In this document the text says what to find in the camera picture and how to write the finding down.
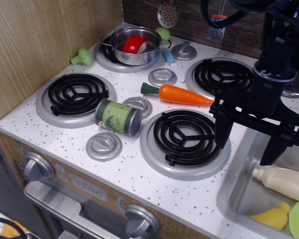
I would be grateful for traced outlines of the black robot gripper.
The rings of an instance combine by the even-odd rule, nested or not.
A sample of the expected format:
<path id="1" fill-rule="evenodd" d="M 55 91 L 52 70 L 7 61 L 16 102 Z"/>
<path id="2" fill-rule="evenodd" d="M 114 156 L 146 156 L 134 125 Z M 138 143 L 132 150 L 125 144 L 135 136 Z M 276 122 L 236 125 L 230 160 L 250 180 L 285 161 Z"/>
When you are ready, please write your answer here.
<path id="1" fill-rule="evenodd" d="M 216 119 L 215 143 L 224 148 L 235 122 L 270 135 L 260 161 L 261 166 L 269 166 L 288 146 L 299 145 L 299 114 L 281 100 L 283 90 L 296 79 L 297 72 L 273 72 L 257 62 L 253 73 L 253 82 L 245 91 L 212 92 L 215 100 L 210 112 Z"/>

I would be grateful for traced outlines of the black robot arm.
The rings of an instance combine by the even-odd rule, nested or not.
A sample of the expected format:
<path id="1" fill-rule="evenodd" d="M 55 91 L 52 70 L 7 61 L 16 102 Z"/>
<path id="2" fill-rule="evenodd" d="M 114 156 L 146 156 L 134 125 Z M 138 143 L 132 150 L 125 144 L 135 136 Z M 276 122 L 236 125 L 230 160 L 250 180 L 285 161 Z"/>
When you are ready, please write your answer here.
<path id="1" fill-rule="evenodd" d="M 254 64 L 249 88 L 238 92 L 215 90 L 210 108 L 215 122 L 215 142 L 224 147 L 234 123 L 270 136 L 260 164 L 272 165 L 286 150 L 299 145 L 299 114 L 281 100 L 284 89 L 299 71 L 299 0 L 233 0 L 235 14 L 212 21 L 209 2 L 201 2 L 206 23 L 228 27 L 250 13 L 264 12 L 261 56 Z"/>

